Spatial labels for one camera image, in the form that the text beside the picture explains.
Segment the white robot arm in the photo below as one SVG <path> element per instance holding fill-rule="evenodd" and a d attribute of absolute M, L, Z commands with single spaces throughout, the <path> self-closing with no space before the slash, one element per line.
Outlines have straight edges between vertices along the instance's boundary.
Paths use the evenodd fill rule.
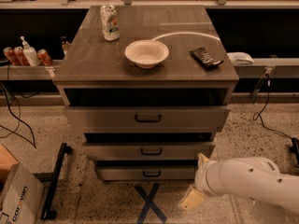
<path fill-rule="evenodd" d="M 263 157 L 212 161 L 199 153 L 194 183 L 179 207 L 192 210 L 208 198 L 224 194 L 271 203 L 299 214 L 298 176 L 282 174 L 272 161 Z"/>

